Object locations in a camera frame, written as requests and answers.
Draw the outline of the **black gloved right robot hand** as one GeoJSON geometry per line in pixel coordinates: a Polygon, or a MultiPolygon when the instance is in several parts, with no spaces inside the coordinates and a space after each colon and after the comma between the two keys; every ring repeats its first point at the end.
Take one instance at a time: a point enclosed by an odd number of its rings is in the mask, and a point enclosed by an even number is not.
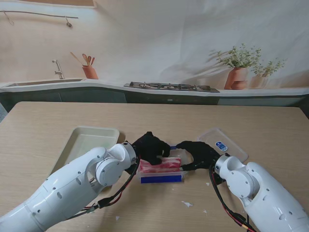
{"type": "Polygon", "coordinates": [[[220,157],[214,148],[204,142],[183,141],[177,144],[176,148],[186,150],[193,157],[191,163],[181,166],[184,171],[209,169],[220,157]]]}

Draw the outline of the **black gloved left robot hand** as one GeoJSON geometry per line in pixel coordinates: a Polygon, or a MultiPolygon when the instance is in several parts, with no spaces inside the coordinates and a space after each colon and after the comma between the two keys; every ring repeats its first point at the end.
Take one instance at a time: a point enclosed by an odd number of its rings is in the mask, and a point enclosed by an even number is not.
{"type": "Polygon", "coordinates": [[[132,146],[136,155],[151,165],[160,165],[161,158],[167,158],[170,155],[170,145],[154,136],[151,131],[137,139],[132,146]]]}

